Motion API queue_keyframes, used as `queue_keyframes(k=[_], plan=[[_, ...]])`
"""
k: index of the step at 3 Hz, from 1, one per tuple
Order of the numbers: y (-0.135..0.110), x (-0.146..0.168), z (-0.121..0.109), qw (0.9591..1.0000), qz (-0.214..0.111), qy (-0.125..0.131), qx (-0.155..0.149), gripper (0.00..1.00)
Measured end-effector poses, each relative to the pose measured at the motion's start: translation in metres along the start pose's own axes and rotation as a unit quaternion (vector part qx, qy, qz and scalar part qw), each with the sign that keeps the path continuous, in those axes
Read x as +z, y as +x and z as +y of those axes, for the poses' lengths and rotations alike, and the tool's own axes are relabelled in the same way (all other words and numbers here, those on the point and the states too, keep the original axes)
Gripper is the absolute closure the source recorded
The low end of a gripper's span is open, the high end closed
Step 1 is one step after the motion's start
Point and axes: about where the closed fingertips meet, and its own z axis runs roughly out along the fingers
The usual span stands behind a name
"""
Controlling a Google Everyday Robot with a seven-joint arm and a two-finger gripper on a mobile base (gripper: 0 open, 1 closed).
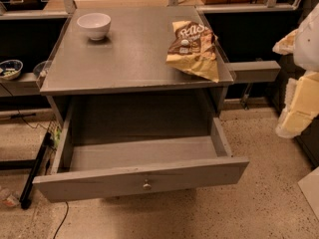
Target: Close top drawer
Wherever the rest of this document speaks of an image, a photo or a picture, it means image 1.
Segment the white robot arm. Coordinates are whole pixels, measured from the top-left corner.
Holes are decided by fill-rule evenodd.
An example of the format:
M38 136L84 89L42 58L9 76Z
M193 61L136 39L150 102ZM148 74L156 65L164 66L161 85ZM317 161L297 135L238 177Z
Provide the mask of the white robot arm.
M293 138L319 115L319 4L272 50L292 54L294 64L305 70L298 80L288 80L285 107L275 130L278 136Z

